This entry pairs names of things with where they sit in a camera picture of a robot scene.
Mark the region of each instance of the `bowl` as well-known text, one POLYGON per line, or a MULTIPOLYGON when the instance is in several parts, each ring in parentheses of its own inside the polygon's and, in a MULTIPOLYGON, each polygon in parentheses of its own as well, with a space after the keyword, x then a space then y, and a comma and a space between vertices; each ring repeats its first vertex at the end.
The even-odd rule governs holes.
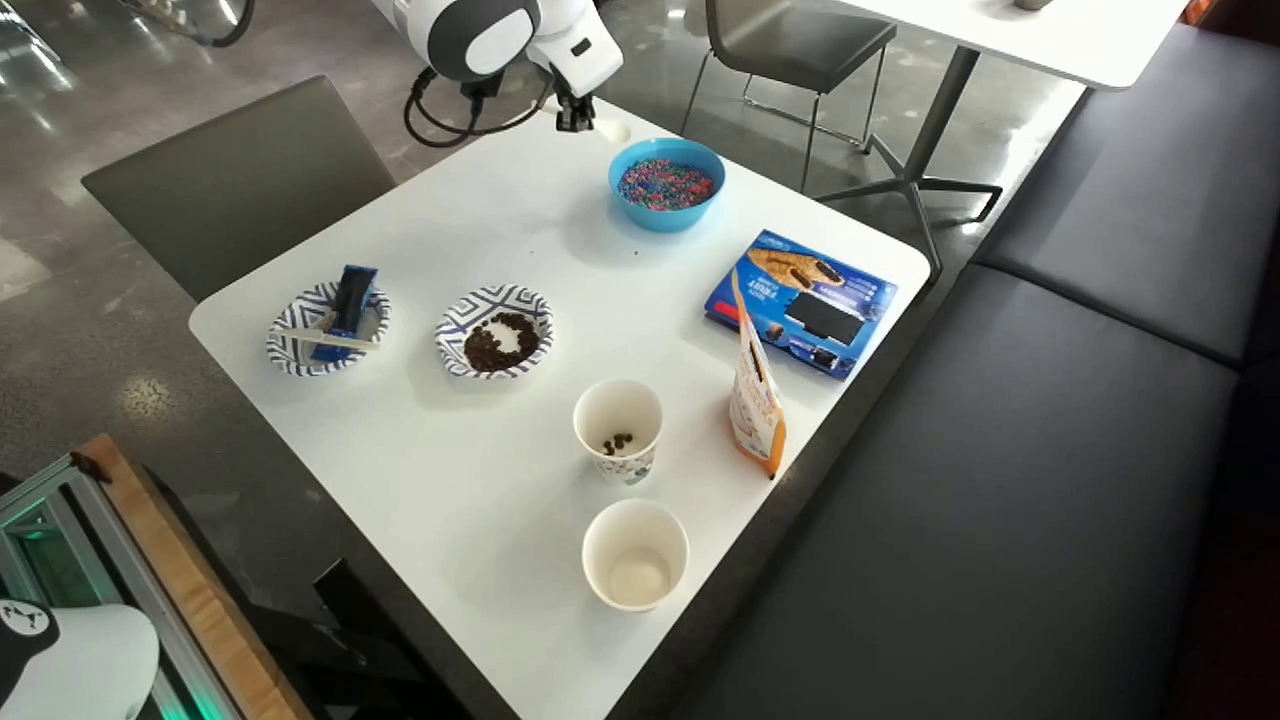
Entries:
POLYGON ((649 232, 684 232, 708 216, 723 188, 723 160, 681 135, 629 143, 609 162, 609 201, 649 232))

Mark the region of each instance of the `blue and white plate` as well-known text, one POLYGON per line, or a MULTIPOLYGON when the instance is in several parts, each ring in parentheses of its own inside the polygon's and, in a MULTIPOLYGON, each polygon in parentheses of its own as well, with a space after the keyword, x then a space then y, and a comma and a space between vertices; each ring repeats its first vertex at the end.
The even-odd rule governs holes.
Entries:
MULTIPOLYGON (((297 329, 327 329, 332 305, 336 305, 336 284, 316 284, 297 301, 287 301, 267 332, 271 364, 279 364, 287 374, 327 374, 327 373, 353 367, 363 353, 353 347, 353 353, 336 353, 336 359, 310 359, 316 344, 287 336, 297 329)), ((368 336, 374 344, 385 329, 387 329, 387 301, 373 288, 363 294, 363 317, 354 336, 368 336)))
POLYGON ((517 378, 539 364, 550 347, 550 309, 539 292, 518 284, 486 284, 459 294, 437 325, 440 359, 450 374, 466 378, 517 378), (483 332, 496 317, 523 317, 531 325, 537 347, 510 367, 471 367, 466 336, 483 332))

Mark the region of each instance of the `cup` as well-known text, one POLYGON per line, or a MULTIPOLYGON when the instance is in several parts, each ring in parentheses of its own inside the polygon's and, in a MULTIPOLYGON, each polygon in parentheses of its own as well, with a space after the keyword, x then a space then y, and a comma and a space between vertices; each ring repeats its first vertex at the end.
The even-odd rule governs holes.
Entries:
POLYGON ((684 579, 684 525, 653 499, 609 505, 582 534, 582 575, 614 613, 649 613, 684 579))
POLYGON ((653 473, 659 428, 662 402, 635 378, 593 384, 571 407, 571 433, 593 469, 614 483, 641 483, 653 473))

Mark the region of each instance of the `package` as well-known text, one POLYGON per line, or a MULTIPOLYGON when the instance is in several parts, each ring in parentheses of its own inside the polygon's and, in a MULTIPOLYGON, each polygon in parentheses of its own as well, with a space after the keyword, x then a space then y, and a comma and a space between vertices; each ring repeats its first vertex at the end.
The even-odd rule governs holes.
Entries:
MULTIPOLYGON (((745 305, 738 279, 730 272, 726 279, 730 301, 745 305)), ((750 325, 735 325, 735 378, 726 392, 726 428, 738 452, 749 452, 769 481, 774 481, 789 449, 789 420, 785 407, 774 402, 774 384, 764 359, 764 344, 750 325)))
POLYGON ((843 378, 865 355, 891 301, 891 284, 811 252, 789 236, 760 232, 708 294, 708 317, 735 329, 738 309, 764 344, 843 378))

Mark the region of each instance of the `blue bowl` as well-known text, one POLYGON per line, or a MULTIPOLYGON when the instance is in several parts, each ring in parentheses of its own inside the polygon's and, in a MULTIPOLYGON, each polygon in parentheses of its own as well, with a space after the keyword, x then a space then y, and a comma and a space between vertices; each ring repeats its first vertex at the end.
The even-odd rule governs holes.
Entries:
POLYGON ((697 218, 708 216, 708 206, 714 202, 723 188, 723 160, 704 148, 704 143, 691 143, 691 138, 681 138, 681 135, 662 135, 662 138, 641 138, 641 143, 629 143, 611 162, 609 162, 609 196, 611 202, 641 229, 649 232, 684 232, 691 229, 697 218), (700 202, 688 202, 688 206, 657 206, 657 202, 643 202, 643 201, 632 201, 625 192, 625 177, 629 168, 643 162, 643 160, 668 160, 668 162, 681 162, 681 168, 697 168, 712 180, 712 196, 704 196, 700 202))

